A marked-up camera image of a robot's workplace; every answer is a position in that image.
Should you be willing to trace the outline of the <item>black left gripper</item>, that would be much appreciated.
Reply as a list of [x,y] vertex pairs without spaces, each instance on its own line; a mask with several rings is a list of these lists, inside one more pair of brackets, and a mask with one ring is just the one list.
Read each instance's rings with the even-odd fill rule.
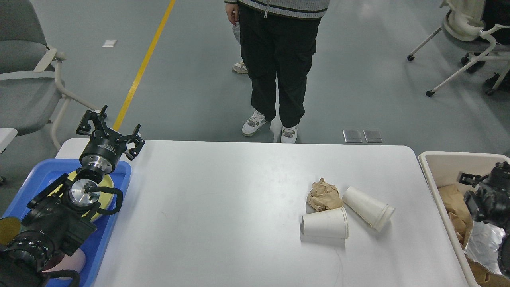
[[122,136],[122,143],[116,139],[108,139],[107,105],[99,111],[87,110],[82,117],[75,133],[89,136],[90,140],[80,155],[82,167],[79,176],[104,176],[113,172],[122,154],[133,161],[141,152],[145,140],[141,138],[141,125],[135,126],[131,135]]

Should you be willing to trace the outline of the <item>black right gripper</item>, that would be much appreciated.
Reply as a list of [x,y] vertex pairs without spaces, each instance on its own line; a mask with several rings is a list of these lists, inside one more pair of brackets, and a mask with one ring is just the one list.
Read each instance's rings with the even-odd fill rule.
[[[459,174],[458,182],[460,184],[477,187],[479,182],[484,180],[484,176],[466,174],[461,172]],[[470,212],[472,220],[476,222],[488,221],[488,207],[486,204],[486,196],[488,191],[486,189],[479,189],[477,191],[467,191],[464,195],[464,202],[468,211]]]

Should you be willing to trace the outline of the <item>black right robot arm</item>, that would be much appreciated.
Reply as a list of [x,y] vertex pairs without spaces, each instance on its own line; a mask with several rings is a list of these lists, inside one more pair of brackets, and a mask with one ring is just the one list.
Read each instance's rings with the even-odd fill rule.
[[481,176],[459,173],[457,180],[476,191],[467,191],[464,202],[476,222],[495,225],[504,230],[498,249],[498,266],[503,276],[510,274],[510,166],[506,161],[497,162],[490,174]]

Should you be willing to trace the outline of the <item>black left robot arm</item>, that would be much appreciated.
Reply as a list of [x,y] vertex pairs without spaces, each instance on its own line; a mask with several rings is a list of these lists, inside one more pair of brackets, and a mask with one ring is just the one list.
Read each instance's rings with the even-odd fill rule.
[[115,187],[101,187],[104,176],[115,171],[122,155],[135,159],[145,140],[135,126],[122,135],[105,122],[107,106],[84,113],[76,133],[89,136],[75,178],[62,174],[27,203],[29,212],[14,223],[22,232],[8,236],[1,244],[2,287],[44,287],[52,278],[69,277],[71,287],[80,283],[77,271],[44,272],[51,259],[60,254],[72,256],[96,231],[96,214],[111,216],[120,211],[123,193]]

